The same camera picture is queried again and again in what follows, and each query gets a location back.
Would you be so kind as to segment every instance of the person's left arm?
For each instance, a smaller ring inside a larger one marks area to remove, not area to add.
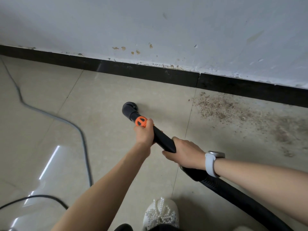
[[[133,179],[150,155],[153,120],[146,128],[136,126],[136,144],[104,177],[98,180],[65,212],[51,231],[108,230]]]

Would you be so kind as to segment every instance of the wall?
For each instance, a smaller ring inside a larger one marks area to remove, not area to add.
[[[302,88],[307,23],[308,0],[0,0],[3,45]]]

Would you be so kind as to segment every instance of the floor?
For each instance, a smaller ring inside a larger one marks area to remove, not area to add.
[[[134,144],[134,124],[121,112],[127,101],[168,136],[225,152],[229,159],[308,170],[308,109],[191,87],[83,71],[1,56],[25,102],[64,117],[86,135],[94,181]],[[29,194],[49,194],[68,205],[88,181],[78,132],[23,107],[0,63],[0,205]],[[265,230],[237,207],[191,180],[153,146],[110,230],[129,223],[141,230],[153,198],[178,204],[184,230]],[[272,209],[294,230],[308,230]],[[63,207],[44,198],[0,211],[0,230],[50,230]]]

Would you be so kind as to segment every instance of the black baseboard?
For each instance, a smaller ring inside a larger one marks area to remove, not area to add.
[[[211,74],[113,62],[0,45],[0,54],[90,71],[218,91],[308,108],[308,90]]]

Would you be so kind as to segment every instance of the watch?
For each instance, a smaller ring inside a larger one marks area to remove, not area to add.
[[[225,157],[226,156],[223,152],[208,151],[205,154],[205,169],[206,169],[206,172],[212,177],[219,177],[219,175],[217,175],[214,172],[214,162],[215,162],[216,158],[225,158]]]

